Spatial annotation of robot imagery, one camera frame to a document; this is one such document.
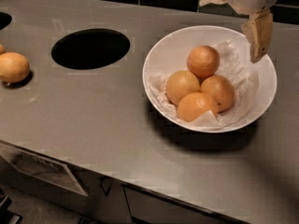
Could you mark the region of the orange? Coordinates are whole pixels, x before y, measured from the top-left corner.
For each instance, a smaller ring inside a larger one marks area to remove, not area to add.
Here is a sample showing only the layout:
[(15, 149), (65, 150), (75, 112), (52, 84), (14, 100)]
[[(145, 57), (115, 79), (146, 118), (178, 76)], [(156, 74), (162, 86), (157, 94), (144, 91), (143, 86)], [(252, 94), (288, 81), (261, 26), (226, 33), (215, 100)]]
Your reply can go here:
[(235, 88), (231, 81), (223, 76), (213, 75), (206, 78), (201, 84), (201, 92), (214, 98), (220, 112), (230, 109), (235, 102)]
[(220, 65), (220, 54), (210, 46), (198, 46), (187, 57), (187, 68), (200, 78), (214, 75)]
[(170, 102), (178, 105), (186, 95), (200, 91), (200, 83), (195, 74), (188, 70), (173, 73), (165, 84), (165, 93)]
[(216, 101), (206, 93), (194, 92), (180, 100), (177, 107), (177, 115), (180, 119), (191, 122), (211, 111), (217, 117), (219, 108)]
[(0, 55), (4, 54), (5, 52), (6, 52), (5, 47), (2, 44), (0, 44)]
[(7, 83), (23, 81), (30, 72), (28, 60), (17, 52), (0, 55), (0, 79)]

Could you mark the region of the white ceramic bowl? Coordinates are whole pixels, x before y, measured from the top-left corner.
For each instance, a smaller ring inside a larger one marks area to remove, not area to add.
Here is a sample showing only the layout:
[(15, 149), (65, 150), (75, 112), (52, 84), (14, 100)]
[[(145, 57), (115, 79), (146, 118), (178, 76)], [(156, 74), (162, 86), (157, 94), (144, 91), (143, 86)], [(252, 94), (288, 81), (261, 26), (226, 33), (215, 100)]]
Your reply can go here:
[[(208, 45), (221, 57), (217, 73), (228, 78), (236, 92), (233, 107), (216, 118), (211, 112), (186, 122), (165, 94), (170, 75), (187, 68), (193, 48)], [(249, 57), (244, 35), (218, 26), (193, 26), (175, 31), (160, 40), (149, 52), (143, 66), (143, 84), (151, 104), (168, 120), (197, 132), (224, 133), (243, 128), (258, 119), (272, 104), (277, 91), (277, 74), (268, 56), (257, 63)]]

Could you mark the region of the white paper napkin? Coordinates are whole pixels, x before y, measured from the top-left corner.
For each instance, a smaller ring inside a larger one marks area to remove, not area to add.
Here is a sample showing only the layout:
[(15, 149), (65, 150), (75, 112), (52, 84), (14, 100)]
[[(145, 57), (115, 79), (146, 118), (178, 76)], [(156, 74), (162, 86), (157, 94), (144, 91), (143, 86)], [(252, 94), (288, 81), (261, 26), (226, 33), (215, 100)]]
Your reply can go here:
[(250, 70), (250, 63), (241, 61), (241, 47), (233, 40), (213, 42), (211, 47), (220, 54), (220, 67), (216, 74), (228, 78), (236, 93), (234, 105), (216, 118), (208, 111), (195, 121), (183, 121), (177, 116), (176, 106), (166, 97), (167, 79), (173, 73), (187, 69), (187, 57), (194, 45), (171, 47), (165, 42), (155, 45), (143, 67), (143, 84), (151, 104), (170, 121), (198, 132), (219, 132), (239, 127), (238, 122), (253, 107), (260, 87), (258, 72)]

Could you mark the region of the large round counter hole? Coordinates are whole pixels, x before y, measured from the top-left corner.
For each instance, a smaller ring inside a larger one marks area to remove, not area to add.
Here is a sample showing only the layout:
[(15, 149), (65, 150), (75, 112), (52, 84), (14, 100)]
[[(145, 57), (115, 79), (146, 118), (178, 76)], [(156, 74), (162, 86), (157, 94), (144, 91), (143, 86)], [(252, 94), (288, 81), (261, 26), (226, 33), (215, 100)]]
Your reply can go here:
[(87, 29), (61, 38), (51, 50), (52, 59), (60, 66), (91, 70), (113, 64), (130, 48), (129, 39), (110, 29)]

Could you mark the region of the grey cabinet door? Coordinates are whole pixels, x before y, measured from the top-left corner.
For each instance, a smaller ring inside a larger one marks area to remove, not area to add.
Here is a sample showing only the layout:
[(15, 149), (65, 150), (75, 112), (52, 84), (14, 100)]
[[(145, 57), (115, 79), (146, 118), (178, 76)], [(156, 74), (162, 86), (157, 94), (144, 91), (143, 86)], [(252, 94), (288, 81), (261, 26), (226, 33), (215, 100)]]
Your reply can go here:
[(187, 208), (145, 191), (125, 187), (124, 192), (136, 224), (244, 224), (230, 217)]

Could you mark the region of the orange on counter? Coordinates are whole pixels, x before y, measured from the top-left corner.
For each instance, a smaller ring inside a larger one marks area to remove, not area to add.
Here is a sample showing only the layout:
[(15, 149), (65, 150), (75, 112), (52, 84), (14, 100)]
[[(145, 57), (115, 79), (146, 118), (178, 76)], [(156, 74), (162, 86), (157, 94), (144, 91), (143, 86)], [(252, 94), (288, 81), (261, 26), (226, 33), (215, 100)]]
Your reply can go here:
[(0, 55), (0, 79), (7, 83), (23, 81), (30, 72), (28, 60), (17, 52)]

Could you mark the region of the label sign on cabinet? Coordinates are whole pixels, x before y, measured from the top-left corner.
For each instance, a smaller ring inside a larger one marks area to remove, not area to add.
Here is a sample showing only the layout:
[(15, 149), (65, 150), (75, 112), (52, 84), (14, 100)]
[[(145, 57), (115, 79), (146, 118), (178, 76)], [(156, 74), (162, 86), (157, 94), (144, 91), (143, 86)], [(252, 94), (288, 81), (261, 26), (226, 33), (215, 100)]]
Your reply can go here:
[(88, 196), (67, 164), (5, 142), (0, 143), (0, 156), (20, 173)]

